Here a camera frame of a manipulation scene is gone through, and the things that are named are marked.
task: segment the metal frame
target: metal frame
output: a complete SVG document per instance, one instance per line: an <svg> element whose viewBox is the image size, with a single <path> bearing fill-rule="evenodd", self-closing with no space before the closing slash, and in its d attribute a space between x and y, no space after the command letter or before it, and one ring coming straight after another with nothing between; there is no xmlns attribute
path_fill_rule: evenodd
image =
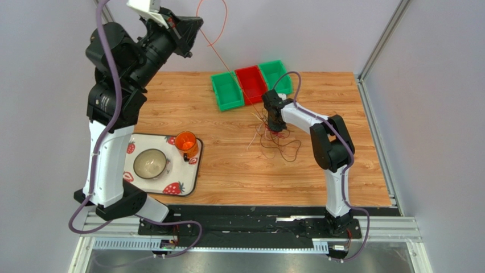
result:
<svg viewBox="0 0 485 273"><path fill-rule="evenodd" d="M69 273L86 272L95 241L96 238L93 237L79 237L76 250L71 260L71 265L69 266Z"/></svg>
<svg viewBox="0 0 485 273"><path fill-rule="evenodd" d="M394 32L394 29L396 29L397 25L399 24L399 21L401 20L402 16L404 15L404 12L406 12L406 9L409 6L409 3L411 0L401 0L399 5L397 6L396 10L394 11L394 14L392 15L389 23L384 29L383 34L379 38L379 41L377 42L374 50L372 51L371 55L369 56L369 59L364 65L364 68L362 69L362 72L359 75L359 80L364 80L369 72L371 71L372 67L374 66L374 63L376 62L377 58L379 57L382 49L384 48L385 44L387 43L389 37L392 35Z"/></svg>
<svg viewBox="0 0 485 273"><path fill-rule="evenodd" d="M372 105L369 102L367 90L365 88L365 85L362 83L362 80L359 80L358 77L356 77L355 80L357 82L357 88L359 90L360 99L362 100L362 104L364 105L365 116L367 117L369 128L371 129L372 139L376 147L377 157L379 158L379 162L381 164L381 169L384 175L384 180L387 186L387 190L389 192L389 198L391 200L391 204L393 206L396 206L399 209L399 212L401 213L401 215L404 216L399 206L399 201L393 184L392 171L388 164L388 157L383 147L383 143L380 136L379 128L376 123L374 111L372 109Z"/></svg>
<svg viewBox="0 0 485 273"><path fill-rule="evenodd" d="M321 218L322 216L290 216L278 218L277 221L292 221L304 218ZM362 232L366 232L367 218L355 217L360 222ZM104 220L94 212L89 212L83 230L92 229ZM111 224L103 229L82 235L77 244L73 256L70 273L85 272L89 265L89 258L92 250L160 250L161 239L171 239L172 236L141 236L138 235L139 218L136 216L125 217L113 220ZM303 253L303 254L325 254L328 253L329 242L343 242L346 239L313 239L313 248L310 249L247 249L234 247L194 247L190 251L197 252L232 252L232 253ZM414 217L399 216L371 216L369 231L369 242L406 242L413 257L413 267L416 269L427 268L427 256L422 247L421 233Z"/></svg>
<svg viewBox="0 0 485 273"><path fill-rule="evenodd" d="M433 273L431 264L428 260L428 254L423 243L408 243L409 256L413 263L414 272Z"/></svg>
<svg viewBox="0 0 485 273"><path fill-rule="evenodd" d="M99 0L93 0L93 2L96 4L96 7L100 3ZM113 15L111 14L111 11L109 11L108 5L104 6L101 16L105 23L114 22Z"/></svg>

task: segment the floor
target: floor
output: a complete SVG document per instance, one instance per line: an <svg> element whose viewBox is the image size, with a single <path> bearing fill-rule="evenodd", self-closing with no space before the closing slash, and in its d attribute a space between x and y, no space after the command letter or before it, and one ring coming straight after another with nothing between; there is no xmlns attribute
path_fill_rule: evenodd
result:
<svg viewBox="0 0 485 273"><path fill-rule="evenodd" d="M360 242L355 242L352 244L351 251L356 251L359 247ZM358 259L343 264L330 262L323 254L189 252L182 257L165 260L153 259L152 256L149 251L95 250L88 272L414 272L408 247L406 243L402 242L369 242ZM146 259L138 263L134 262L143 258ZM125 263L129 265L113 268L113 266Z"/></svg>
<svg viewBox="0 0 485 273"><path fill-rule="evenodd" d="M281 143L302 142L294 162L285 161L269 140L256 135L262 102L220 112L210 75L216 72L161 72L147 86L148 100L140 111L136 133L176 135L188 130L204 142L196 189L187 197L153 195L165 204L325 205L326 186L311 148L310 136L292 131ZM292 77L294 88L298 79ZM298 101L317 113L341 115L355 145L350 169L350 203L389 206L359 91L352 73L302 73ZM296 143L285 149L287 159Z"/></svg>

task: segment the white wall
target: white wall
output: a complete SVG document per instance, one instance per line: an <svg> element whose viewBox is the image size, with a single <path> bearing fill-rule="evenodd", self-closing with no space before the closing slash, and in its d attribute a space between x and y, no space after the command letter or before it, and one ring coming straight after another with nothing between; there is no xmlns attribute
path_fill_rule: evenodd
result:
<svg viewBox="0 0 485 273"><path fill-rule="evenodd" d="M298 71L360 73L399 0L226 0L228 19L215 48L230 69L281 59ZM108 6L133 39L146 33L126 0ZM194 16L199 0L163 0L176 15ZM202 29L217 38L224 21L221 0L205 0ZM194 56L172 57L164 71L223 71L224 66L199 34Z"/></svg>
<svg viewBox="0 0 485 273"><path fill-rule="evenodd" d="M67 272L67 222L87 175L92 0L0 9L0 271Z"/></svg>
<svg viewBox="0 0 485 273"><path fill-rule="evenodd" d="M485 2L414 0L366 80L434 272L483 272Z"/></svg>

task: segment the wooden table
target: wooden table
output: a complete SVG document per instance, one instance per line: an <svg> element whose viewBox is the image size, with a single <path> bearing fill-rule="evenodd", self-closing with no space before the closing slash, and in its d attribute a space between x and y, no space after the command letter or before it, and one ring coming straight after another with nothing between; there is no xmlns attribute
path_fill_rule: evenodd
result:
<svg viewBox="0 0 485 273"><path fill-rule="evenodd" d="M282 142L302 142L292 163L284 161L277 150L262 148L259 136L248 148L255 126L261 124L252 114L255 109L244 106L220 112L212 91L213 74L216 72L163 72L147 87L148 101L140 111L137 133L176 135L188 130L204 142L194 192L187 197L152 196L166 204L325 205L324 173L313 158L310 136L289 125L293 132ZM389 206L354 75L312 72L302 73L302 78L298 101L317 113L341 115L354 142L356 162L350 169L350 202ZM292 80L296 88L298 79ZM262 102L255 106L263 109Z"/></svg>

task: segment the purple cable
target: purple cable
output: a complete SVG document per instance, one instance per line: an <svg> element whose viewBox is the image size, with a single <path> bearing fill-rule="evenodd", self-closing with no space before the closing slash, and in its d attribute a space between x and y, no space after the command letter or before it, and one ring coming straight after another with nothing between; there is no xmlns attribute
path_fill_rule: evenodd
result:
<svg viewBox="0 0 485 273"><path fill-rule="evenodd" d="M165 258L174 258L174 257L180 256L180 255L186 253L189 249L193 248L199 242L200 237L202 236L202 225L197 221L188 220L188 221L179 221L179 222L171 222L171 223L160 223L160 222L152 221L150 219L143 218L139 215L136 215L136 216L140 217L141 220L144 220L144 221L146 221L146 222L148 222L152 225L157 225L157 226L173 226L173 225L195 224L199 227L199 235L197 236L197 239L191 245L189 245L184 250L177 252L175 254L165 255Z"/></svg>
<svg viewBox="0 0 485 273"><path fill-rule="evenodd" d="M347 145L347 143L345 142L345 140L343 140L343 138L340 136L340 134L337 132L337 130L335 130L335 128L324 118L322 117L319 117L317 115L314 115L312 112L306 110L306 109L303 109L303 108L299 108L298 107L298 104L297 104L297 97L298 97L298 93L300 92L300 87L301 87L301 84L302 84L302 77L301 75L296 72L296 71L288 71L286 72L285 74L283 74L283 76L281 76L277 81L276 83L274 84L273 86L273 89L276 88L276 85L278 84L278 82L284 78L285 76L289 75L289 74L296 74L298 76L298 87L297 87L297 91L295 92L295 96L293 97L293 104L295 106L295 108L307 115L310 115L312 117L315 117L319 120L321 120L323 123L325 123L325 125L330 128L330 130L332 131L332 133L335 134L335 136L337 137L337 139L342 143L342 145L345 147L345 149L347 150L348 154L349 154L349 157L350 157L350 163L344 168L344 170L342 170L342 198L343 198L343 201L344 203L351 209L354 209L354 210L359 210L361 212L364 212L365 213L365 216L367 216L367 229L365 231L365 237L364 237L364 241L362 242L362 245L360 246L359 250L353 255L351 256L350 258L346 258L346 259L335 259L335 258L332 258L333 260L336 260L336 261L340 261L340 260L343 260L343 261L346 261L346 262L349 262L351 260L354 260L355 258L357 258L357 256L360 255L360 253L362 252L362 250L364 250L364 247L365 247L365 244L367 243L367 239L369 237L369 229L370 229L370 224L371 224L371 216L369 215L369 212L366 210L366 209L363 209L363 208L359 208L357 206L352 206L348 201L347 201L347 197L345 196L345 184L344 184L344 181L345 181L345 172L354 164L354 161L355 161L355 158L354 158L354 153L352 152L352 150L350 149L350 147Z"/></svg>
<svg viewBox="0 0 485 273"><path fill-rule="evenodd" d="M96 232L102 228L104 228L107 224L109 224L111 221L108 221L101 226L92 229L92 230L79 230L76 229L73 226L74 219L77 217L79 212L83 209L84 206L88 203L89 199L91 199L93 192L94 192L94 180L96 177L96 163L97 163L97 156L99 155L101 143L104 140L106 134L108 133L109 130L114 126L116 123L116 120L118 120L118 117L120 116L121 112L121 102L122 102L122 94L121 94L121 83L120 83L120 76L118 75L118 70L116 68L116 63L114 62L113 54L111 53L111 49L109 48L109 43L108 43L108 38L106 37L106 33L104 31L104 28L102 26L102 19L101 19L101 14L104 6L106 3L108 3L109 0L101 0L96 8L96 26L98 29L98 34L100 37L101 45L102 48L106 54L106 60L108 62L109 70L111 71L111 75L113 77L113 82L114 82L114 92L116 94L116 107L114 109L114 114L111 120L109 121L108 125L106 125L106 128L101 132L100 136L96 140L96 143L94 144L94 149L93 149L93 154L92 154L92 160L91 160L91 173L89 176L89 191L88 195L84 199L84 201L81 203L78 209L74 212L74 214L71 216L71 219L69 219L69 229L78 234L88 234L92 232Z"/></svg>

